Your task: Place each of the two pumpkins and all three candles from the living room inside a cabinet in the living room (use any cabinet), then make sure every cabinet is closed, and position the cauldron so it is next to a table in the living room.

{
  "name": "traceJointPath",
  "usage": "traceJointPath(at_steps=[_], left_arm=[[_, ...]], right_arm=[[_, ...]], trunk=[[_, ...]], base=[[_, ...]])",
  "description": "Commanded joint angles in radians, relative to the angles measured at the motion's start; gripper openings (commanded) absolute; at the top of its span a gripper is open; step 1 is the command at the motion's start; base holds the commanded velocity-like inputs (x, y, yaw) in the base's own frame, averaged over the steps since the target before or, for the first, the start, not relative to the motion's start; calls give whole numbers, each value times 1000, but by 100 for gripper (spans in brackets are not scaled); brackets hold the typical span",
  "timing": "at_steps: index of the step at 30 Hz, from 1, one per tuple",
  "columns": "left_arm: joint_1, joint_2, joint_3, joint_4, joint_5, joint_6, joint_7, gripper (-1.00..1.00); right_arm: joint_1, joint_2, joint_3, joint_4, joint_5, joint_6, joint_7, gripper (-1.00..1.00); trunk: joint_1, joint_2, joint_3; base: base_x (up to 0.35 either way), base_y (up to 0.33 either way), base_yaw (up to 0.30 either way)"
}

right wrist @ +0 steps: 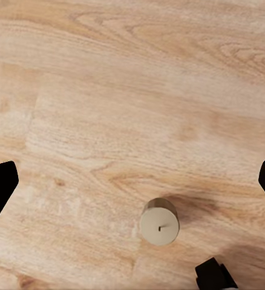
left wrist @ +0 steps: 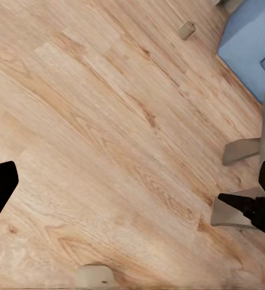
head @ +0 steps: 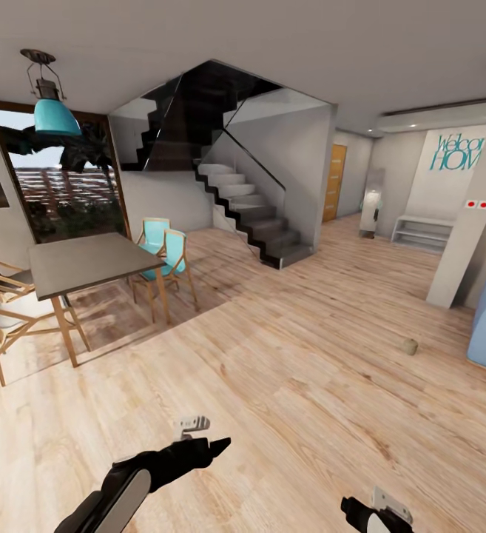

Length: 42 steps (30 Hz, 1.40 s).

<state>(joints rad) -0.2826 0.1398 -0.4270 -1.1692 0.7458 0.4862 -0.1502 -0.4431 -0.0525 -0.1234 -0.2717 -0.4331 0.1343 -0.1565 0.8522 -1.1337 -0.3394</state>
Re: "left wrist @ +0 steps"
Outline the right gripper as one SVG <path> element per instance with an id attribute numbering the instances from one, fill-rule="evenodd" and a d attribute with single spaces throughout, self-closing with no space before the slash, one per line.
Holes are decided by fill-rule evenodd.
<path id="1" fill-rule="evenodd" d="M 244 213 L 252 225 L 265 232 L 265 198 L 250 198 L 221 193 L 218 198 Z"/>

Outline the pillar candle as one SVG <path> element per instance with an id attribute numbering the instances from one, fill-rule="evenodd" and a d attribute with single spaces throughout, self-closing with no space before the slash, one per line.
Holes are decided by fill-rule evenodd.
<path id="1" fill-rule="evenodd" d="M 106 265 L 86 264 L 75 274 L 76 290 L 112 290 L 114 275 Z"/>
<path id="2" fill-rule="evenodd" d="M 185 22 L 184 26 L 178 30 L 177 33 L 182 40 L 186 40 L 189 36 L 191 36 L 192 33 L 195 32 L 195 30 L 196 28 L 192 21 L 187 21 Z"/>

